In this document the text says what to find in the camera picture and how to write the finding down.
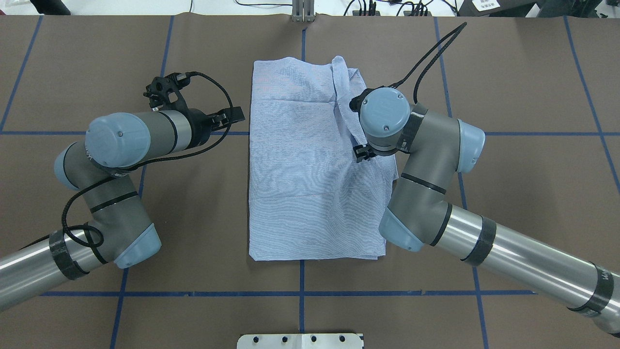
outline cloth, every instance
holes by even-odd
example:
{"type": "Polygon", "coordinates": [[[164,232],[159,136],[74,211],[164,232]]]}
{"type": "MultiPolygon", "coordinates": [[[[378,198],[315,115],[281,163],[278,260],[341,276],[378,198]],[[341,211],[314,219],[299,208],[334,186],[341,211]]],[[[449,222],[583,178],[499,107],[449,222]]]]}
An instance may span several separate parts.
{"type": "Polygon", "coordinates": [[[366,144],[351,98],[366,85],[344,59],[254,62],[250,117],[250,256],[257,261],[385,255],[379,223],[396,159],[355,162],[366,144]]]}

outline electrical cable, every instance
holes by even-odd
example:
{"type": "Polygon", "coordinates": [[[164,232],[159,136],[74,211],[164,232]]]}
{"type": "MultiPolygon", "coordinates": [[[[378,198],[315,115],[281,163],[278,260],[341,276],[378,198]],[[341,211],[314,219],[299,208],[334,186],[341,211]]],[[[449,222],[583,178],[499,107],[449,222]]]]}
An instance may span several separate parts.
{"type": "Polygon", "coordinates": [[[400,8],[398,8],[398,12],[396,12],[396,16],[398,16],[399,14],[401,14],[401,10],[402,10],[402,8],[403,8],[403,7],[405,7],[406,5],[411,5],[411,12],[413,12],[413,11],[414,11],[414,6],[415,6],[415,4],[414,4],[414,3],[412,3],[411,1],[406,1],[406,2],[403,2],[403,3],[402,3],[402,5],[400,6],[400,8]]]}
{"type": "Polygon", "coordinates": [[[236,2],[237,5],[241,5],[241,6],[292,6],[293,5],[293,4],[243,4],[239,2],[239,0],[234,0],[234,2],[236,2]]]}
{"type": "Polygon", "coordinates": [[[26,246],[24,246],[24,247],[20,248],[20,250],[23,250],[23,249],[25,249],[26,247],[30,247],[30,246],[32,246],[32,245],[34,245],[34,244],[36,244],[36,243],[40,243],[41,241],[47,240],[47,239],[49,239],[49,238],[50,238],[50,234],[47,234],[46,236],[41,237],[41,238],[38,238],[38,239],[34,240],[33,242],[29,243],[28,245],[26,245],[26,246]]]}
{"type": "Polygon", "coordinates": [[[414,103],[418,103],[418,96],[417,96],[418,95],[418,87],[420,86],[420,82],[422,81],[422,78],[424,77],[426,72],[430,69],[430,67],[437,61],[439,56],[441,56],[441,54],[450,46],[450,44],[456,39],[456,37],[461,33],[461,31],[463,31],[463,28],[465,28],[466,25],[467,25],[467,22],[463,22],[463,24],[459,25],[457,28],[452,30],[450,33],[447,33],[436,44],[434,44],[434,46],[426,54],[424,54],[424,56],[422,56],[422,58],[420,58],[420,60],[414,65],[413,68],[411,68],[411,70],[407,73],[407,75],[405,75],[404,78],[402,78],[400,81],[397,81],[397,82],[389,85],[388,87],[390,87],[390,88],[398,88],[398,86],[402,85],[407,79],[409,79],[411,74],[413,74],[413,72],[418,68],[418,66],[420,66],[420,64],[422,64],[422,62],[428,56],[430,56],[430,54],[433,53],[433,51],[437,47],[439,47],[439,45],[441,45],[444,41],[448,40],[448,42],[446,42],[446,45],[442,46],[442,48],[439,49],[437,54],[428,62],[428,64],[426,65],[426,67],[424,68],[424,70],[422,71],[422,73],[418,77],[418,80],[415,83],[414,103]]]}
{"type": "Polygon", "coordinates": [[[448,0],[441,0],[441,1],[450,7],[452,12],[454,12],[455,16],[458,16],[458,10],[456,9],[456,7],[452,6],[452,4],[448,2],[448,0]]]}
{"type": "Polygon", "coordinates": [[[443,39],[445,39],[447,37],[450,37],[450,39],[448,39],[448,41],[446,42],[446,45],[442,46],[439,49],[439,51],[437,51],[437,54],[428,62],[426,67],[424,67],[424,70],[422,70],[422,72],[420,73],[420,76],[418,77],[418,80],[415,82],[414,103],[416,103],[416,104],[418,103],[418,88],[420,87],[420,83],[422,82],[422,78],[424,78],[424,75],[426,75],[426,73],[428,72],[430,67],[433,66],[433,64],[435,64],[435,62],[437,61],[437,59],[439,59],[441,54],[454,42],[456,37],[459,36],[459,34],[463,31],[463,28],[465,28],[466,25],[467,25],[467,22],[463,22],[463,24],[459,25],[457,28],[452,30],[452,32],[448,33],[446,36],[444,36],[440,40],[440,42],[442,42],[443,39]]]}
{"type": "Polygon", "coordinates": [[[347,15],[348,9],[349,7],[351,7],[351,5],[355,2],[355,0],[351,0],[351,2],[349,3],[349,5],[347,6],[347,8],[345,9],[345,13],[343,14],[343,16],[347,15]]]}
{"type": "Polygon", "coordinates": [[[88,247],[88,248],[96,248],[101,246],[104,243],[104,235],[102,234],[101,230],[93,227],[92,225],[88,225],[88,224],[80,224],[80,225],[72,225],[72,226],[68,226],[67,224],[67,214],[69,213],[69,209],[71,208],[71,204],[73,204],[73,202],[79,198],[80,196],[84,195],[85,193],[95,189],[96,187],[108,183],[109,181],[112,181],[116,179],[116,177],[106,177],[102,180],[100,180],[99,182],[96,182],[95,184],[92,184],[80,191],[78,191],[74,196],[71,196],[71,199],[69,199],[69,201],[67,201],[67,204],[64,205],[64,209],[63,209],[63,214],[61,215],[60,218],[60,222],[63,226],[63,235],[66,234],[69,238],[71,238],[71,240],[75,241],[76,243],[84,246],[84,247],[88,247]],[[85,242],[84,240],[79,239],[77,236],[73,235],[73,233],[71,232],[72,230],[76,230],[76,229],[83,229],[83,230],[90,230],[91,232],[95,232],[97,233],[97,235],[99,235],[99,242],[97,243],[89,243],[89,242],[85,242]]]}

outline blue tape grid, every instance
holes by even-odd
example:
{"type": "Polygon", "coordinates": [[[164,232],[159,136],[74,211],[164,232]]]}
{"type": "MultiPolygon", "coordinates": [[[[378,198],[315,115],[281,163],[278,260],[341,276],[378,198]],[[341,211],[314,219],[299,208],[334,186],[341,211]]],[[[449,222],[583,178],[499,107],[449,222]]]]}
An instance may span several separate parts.
{"type": "MultiPolygon", "coordinates": [[[[37,25],[32,34],[32,38],[30,40],[30,44],[24,56],[24,60],[20,67],[19,73],[15,80],[15,84],[13,86],[13,90],[11,95],[9,96],[9,100],[7,106],[2,115],[2,120],[0,121],[0,135],[83,135],[82,131],[4,131],[4,125],[8,118],[8,115],[11,111],[11,106],[13,99],[17,93],[19,83],[21,81],[22,75],[24,73],[26,64],[28,62],[30,53],[32,51],[32,47],[35,43],[35,39],[37,37],[38,31],[41,27],[41,23],[43,21],[43,16],[40,16],[37,21],[37,25]]],[[[437,18],[434,18],[435,21],[435,34],[437,40],[440,39],[440,30],[437,18]]],[[[570,48],[573,54],[573,58],[575,60],[575,66],[579,73],[579,77],[583,84],[584,93],[588,99],[588,103],[590,105],[590,110],[592,112],[592,116],[594,118],[597,132],[486,132],[487,136],[581,136],[581,137],[599,137],[601,139],[601,143],[605,150],[605,155],[607,157],[609,167],[612,172],[612,176],[614,178],[616,188],[620,193],[620,183],[618,180],[618,175],[616,173],[616,169],[614,167],[613,161],[611,159],[611,155],[609,154],[609,150],[607,147],[607,143],[605,137],[616,137],[620,136],[620,132],[603,132],[601,128],[601,124],[598,120],[598,116],[596,114],[596,109],[592,102],[590,92],[588,90],[588,86],[586,84],[585,78],[583,76],[583,72],[581,66],[579,64],[579,59],[577,57],[577,52],[575,50],[575,45],[573,43],[572,34],[570,31],[568,18],[564,17],[564,24],[566,27],[567,37],[569,40],[570,48]]],[[[160,75],[164,76],[166,70],[166,61],[167,54],[170,47],[170,41],[172,36],[172,28],[174,25],[174,16],[170,17],[170,23],[168,28],[168,34],[166,39],[166,47],[164,49],[164,57],[162,59],[162,66],[160,75]]],[[[302,61],[306,61],[306,29],[302,30],[301,33],[301,59],[302,61]]],[[[452,117],[452,108],[450,103],[450,94],[448,91],[448,80],[446,78],[446,70],[443,57],[440,57],[440,65],[441,65],[441,77],[443,79],[443,87],[446,99],[446,106],[448,110],[448,115],[452,117]]],[[[231,131],[229,135],[241,135],[248,136],[249,132],[240,132],[240,131],[231,131]]],[[[140,186],[138,193],[142,196],[144,191],[144,179],[146,176],[146,166],[142,169],[142,174],[140,178],[140,186]]],[[[465,195],[465,187],[463,183],[463,176],[458,174],[458,182],[461,190],[461,204],[463,208],[467,209],[467,197],[465,195]]],[[[112,337],[110,339],[110,347],[114,348],[116,345],[116,339],[118,335],[118,328],[120,326],[120,317],[123,308],[123,300],[125,297],[298,297],[299,298],[299,331],[301,333],[305,332],[305,319],[304,319],[304,298],[305,297],[428,297],[428,296],[475,296],[477,299],[479,317],[480,317],[480,329],[482,332],[482,338],[484,343],[484,348],[487,349],[489,347],[487,333],[486,333],[486,325],[484,319],[484,308],[482,306],[482,296],[517,296],[517,295],[533,295],[535,292],[529,290],[481,290],[480,282],[478,278],[477,269],[472,269],[472,274],[474,278],[475,290],[455,290],[455,291],[306,291],[305,290],[305,261],[299,261],[299,291],[224,291],[224,292],[209,292],[209,291],[126,291],[126,283],[128,278],[129,269],[123,270],[123,276],[121,281],[121,287],[119,292],[113,291],[48,291],[43,293],[42,297],[117,297],[117,312],[115,316],[115,322],[112,331],[112,337]]]]}
{"type": "MultiPolygon", "coordinates": [[[[433,17],[433,21],[435,22],[435,37],[437,41],[441,39],[441,35],[439,33],[439,22],[437,21],[437,17],[433,17]]],[[[452,117],[452,105],[450,103],[450,93],[448,92],[448,79],[446,78],[446,66],[443,62],[443,55],[439,57],[439,63],[441,66],[441,78],[443,80],[443,92],[446,95],[446,107],[448,109],[448,116],[452,117]]],[[[463,184],[463,176],[461,173],[458,173],[459,179],[459,188],[461,189],[461,204],[463,208],[467,209],[467,197],[465,196],[465,185],[463,184]]],[[[474,277],[474,287],[475,287],[475,295],[476,301],[478,305],[478,317],[480,318],[480,330],[482,332],[482,344],[484,349],[489,349],[489,338],[487,336],[487,323],[484,320],[484,307],[482,306],[482,293],[480,291],[480,281],[478,280],[478,270],[476,267],[472,268],[472,273],[474,277]]]]}

